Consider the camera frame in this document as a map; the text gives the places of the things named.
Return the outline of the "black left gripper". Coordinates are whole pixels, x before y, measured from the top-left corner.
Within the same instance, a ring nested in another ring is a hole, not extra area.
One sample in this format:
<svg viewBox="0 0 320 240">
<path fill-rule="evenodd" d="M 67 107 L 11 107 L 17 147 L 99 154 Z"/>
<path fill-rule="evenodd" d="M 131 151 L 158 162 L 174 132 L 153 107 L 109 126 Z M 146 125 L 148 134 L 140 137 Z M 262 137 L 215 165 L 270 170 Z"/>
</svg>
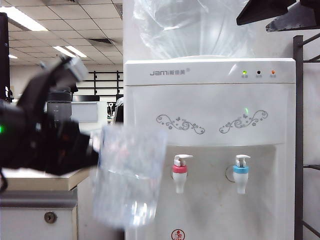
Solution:
<svg viewBox="0 0 320 240">
<path fill-rule="evenodd" d="M 99 154 L 79 124 L 66 120 L 48 130 L 46 172 L 61 176 L 98 164 Z"/>
</svg>

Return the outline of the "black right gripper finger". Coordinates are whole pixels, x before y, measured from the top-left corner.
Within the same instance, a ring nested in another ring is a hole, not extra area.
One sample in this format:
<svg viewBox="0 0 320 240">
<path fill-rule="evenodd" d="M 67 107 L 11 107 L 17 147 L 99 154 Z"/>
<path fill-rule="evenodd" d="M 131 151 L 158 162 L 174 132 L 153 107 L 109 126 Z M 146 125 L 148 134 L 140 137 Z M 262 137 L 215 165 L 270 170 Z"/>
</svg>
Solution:
<svg viewBox="0 0 320 240">
<path fill-rule="evenodd" d="M 249 0 L 236 18 L 238 26 L 278 17 L 288 12 L 296 0 Z"/>
<path fill-rule="evenodd" d="M 265 26 L 266 32 L 314 30 L 320 28 L 320 5 L 296 4 Z"/>
</svg>

